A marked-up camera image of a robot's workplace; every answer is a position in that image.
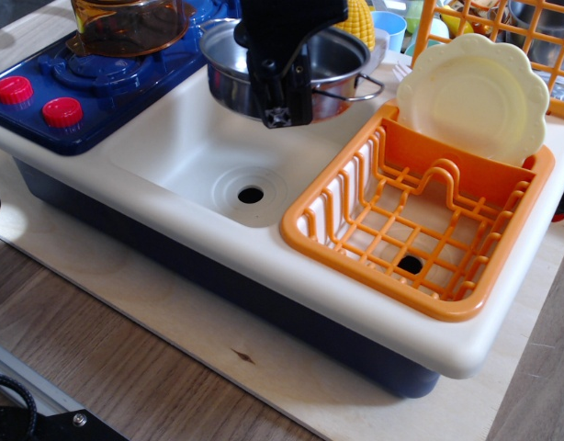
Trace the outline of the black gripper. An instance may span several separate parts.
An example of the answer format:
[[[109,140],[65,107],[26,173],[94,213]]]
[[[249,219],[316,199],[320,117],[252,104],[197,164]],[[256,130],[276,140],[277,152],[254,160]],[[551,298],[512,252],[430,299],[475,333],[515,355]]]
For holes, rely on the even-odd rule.
[[[245,0],[234,39],[246,49],[258,115],[269,129],[313,122],[310,55],[317,32],[348,18],[344,0]]]

